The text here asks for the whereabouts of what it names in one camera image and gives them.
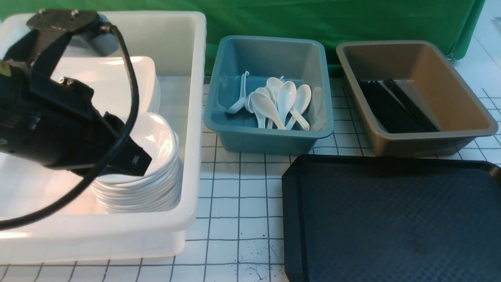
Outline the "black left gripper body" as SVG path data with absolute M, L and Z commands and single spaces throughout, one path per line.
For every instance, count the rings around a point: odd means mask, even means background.
M 1 61 L 1 152 L 70 170 L 85 141 L 106 125 L 92 105 L 93 94 L 80 81 L 30 76 L 25 68 Z

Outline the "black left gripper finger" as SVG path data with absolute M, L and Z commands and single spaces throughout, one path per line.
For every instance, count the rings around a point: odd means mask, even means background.
M 83 177 L 97 161 L 108 152 L 116 139 L 116 134 L 122 130 L 125 123 L 113 114 L 104 114 L 106 125 L 100 124 L 97 131 L 85 141 L 76 158 L 76 164 L 70 166 L 70 171 Z M 143 151 L 129 136 L 116 157 L 98 174 L 98 176 L 124 173 L 125 175 L 142 176 L 151 162 L 151 157 Z

